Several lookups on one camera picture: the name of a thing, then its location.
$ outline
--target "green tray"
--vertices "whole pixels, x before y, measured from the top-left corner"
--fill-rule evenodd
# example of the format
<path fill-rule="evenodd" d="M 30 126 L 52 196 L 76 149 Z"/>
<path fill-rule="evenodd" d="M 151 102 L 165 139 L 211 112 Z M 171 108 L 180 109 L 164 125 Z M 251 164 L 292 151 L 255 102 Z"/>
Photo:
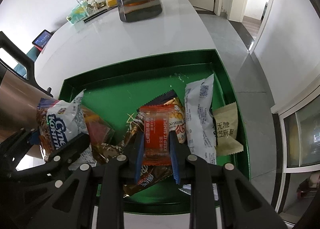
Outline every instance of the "green tray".
<path fill-rule="evenodd" d="M 113 143 L 117 143 L 128 129 L 130 115 L 135 116 L 141 105 L 171 89 L 184 104 L 186 84 L 207 78 L 212 73 L 215 75 L 212 110 L 236 102 L 235 92 L 216 50 L 167 53 L 104 66 L 66 79 L 59 99 L 70 102 L 86 89 L 83 104 L 115 129 Z M 238 117 L 237 140 L 243 144 L 244 151 L 218 157 L 217 163 L 231 162 L 250 179 L 247 139 L 240 111 Z M 190 197 L 169 177 L 125 198 L 124 211 L 162 215 L 189 213 Z"/>

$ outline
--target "white table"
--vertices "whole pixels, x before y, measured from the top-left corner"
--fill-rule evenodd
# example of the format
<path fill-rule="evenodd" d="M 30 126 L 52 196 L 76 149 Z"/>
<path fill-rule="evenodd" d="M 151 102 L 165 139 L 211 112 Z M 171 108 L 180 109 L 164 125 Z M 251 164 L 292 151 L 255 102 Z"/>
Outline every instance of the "white table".
<path fill-rule="evenodd" d="M 149 55 L 215 49 L 206 27 L 188 0 L 161 0 L 155 18 L 123 23 L 118 9 L 84 24 L 65 23 L 35 62 L 37 83 L 59 93 L 66 78 L 102 66 Z"/>

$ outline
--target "kettle handle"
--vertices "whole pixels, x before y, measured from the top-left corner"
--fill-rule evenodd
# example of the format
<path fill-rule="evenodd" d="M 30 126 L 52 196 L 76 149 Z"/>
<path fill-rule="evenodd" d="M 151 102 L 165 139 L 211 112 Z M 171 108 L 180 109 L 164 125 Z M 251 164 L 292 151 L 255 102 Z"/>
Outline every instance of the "kettle handle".
<path fill-rule="evenodd" d="M 2 31 L 0 31 L 0 48 L 3 48 L 17 62 L 21 63 L 26 68 L 27 79 L 25 80 L 23 78 L 24 81 L 27 81 L 29 84 L 31 84 L 35 88 L 39 89 L 40 91 L 52 97 L 50 92 L 47 92 L 46 90 L 42 89 L 37 84 L 35 79 L 35 63 L 29 57 L 27 57 L 27 55 L 24 52 L 22 52 Z M 5 68 L 10 69 L 15 75 L 21 78 L 20 75 L 18 75 L 13 69 L 11 69 L 6 63 L 4 63 L 0 59 L 0 66 L 1 64 Z"/>

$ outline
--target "orange snack wrapper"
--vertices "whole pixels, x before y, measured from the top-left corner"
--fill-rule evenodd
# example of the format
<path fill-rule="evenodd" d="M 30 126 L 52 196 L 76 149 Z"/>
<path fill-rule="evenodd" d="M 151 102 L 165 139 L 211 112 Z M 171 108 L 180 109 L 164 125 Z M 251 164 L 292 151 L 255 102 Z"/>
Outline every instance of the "orange snack wrapper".
<path fill-rule="evenodd" d="M 173 104 L 142 106 L 144 116 L 143 165 L 171 165 L 169 152 L 169 115 Z"/>

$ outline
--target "snack packet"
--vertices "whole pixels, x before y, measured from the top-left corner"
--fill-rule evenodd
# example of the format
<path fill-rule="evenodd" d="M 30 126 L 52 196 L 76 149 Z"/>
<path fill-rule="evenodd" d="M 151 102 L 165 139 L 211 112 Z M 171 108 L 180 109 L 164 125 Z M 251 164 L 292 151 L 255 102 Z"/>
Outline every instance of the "snack packet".
<path fill-rule="evenodd" d="M 243 151 L 243 145 L 235 140 L 238 129 L 237 103 L 216 109 L 213 117 L 217 126 L 217 155 L 226 156 Z"/>
<path fill-rule="evenodd" d="M 184 107 L 182 106 L 176 92 L 174 90 L 170 90 L 156 98 L 152 101 L 145 104 L 147 105 L 168 105 L 173 104 L 174 110 L 169 114 L 169 131 L 175 130 L 177 137 L 180 143 L 184 143 L 186 136 L 186 124 L 184 119 Z M 120 148 L 126 147 L 129 143 L 134 143 L 136 139 L 136 133 L 138 130 L 144 131 L 144 114 L 138 111 L 138 114 L 130 123 L 128 131 L 124 137 L 124 140 L 119 143 L 117 146 Z M 111 146 L 110 152 L 104 152 L 105 159 L 111 159 L 116 157 L 114 146 Z M 140 192 L 159 181 L 164 180 L 165 178 L 172 175 L 172 167 L 171 166 L 153 166 L 153 165 L 142 165 L 140 179 L 137 185 L 124 185 L 124 192 L 132 196 L 133 194 Z"/>
<path fill-rule="evenodd" d="M 216 136 L 210 108 L 212 104 L 214 74 L 187 84 L 184 105 L 186 107 L 186 126 L 188 146 L 195 154 L 210 164 L 217 164 Z M 189 185 L 183 185 L 181 191 L 189 194 Z M 214 199 L 218 200 L 217 185 L 212 184 Z"/>
<path fill-rule="evenodd" d="M 143 165 L 171 165 L 169 152 L 169 115 L 173 104 L 142 106 L 144 114 Z"/>
<path fill-rule="evenodd" d="M 122 150 L 123 149 L 120 146 L 115 146 L 107 143 L 92 145 L 93 157 L 101 165 L 107 163 L 110 159 L 120 155 Z"/>
<path fill-rule="evenodd" d="M 83 91 L 79 93 L 71 103 L 41 98 L 36 118 L 40 132 L 40 148 L 45 161 L 48 161 L 49 155 L 55 149 L 62 147 L 81 132 L 88 134 L 80 107 L 83 94 Z M 69 169 L 75 170 L 84 163 L 92 166 L 96 164 L 91 145 L 69 166 Z"/>
<path fill-rule="evenodd" d="M 75 170 L 83 163 L 95 166 L 95 155 L 100 156 L 100 145 L 108 142 L 113 129 L 97 114 L 81 105 L 84 91 L 79 93 L 71 103 L 63 100 L 44 99 L 38 104 L 36 119 L 39 126 L 40 149 L 45 161 L 49 155 L 65 143 L 80 134 L 89 134 L 90 145 L 80 158 L 69 166 Z"/>

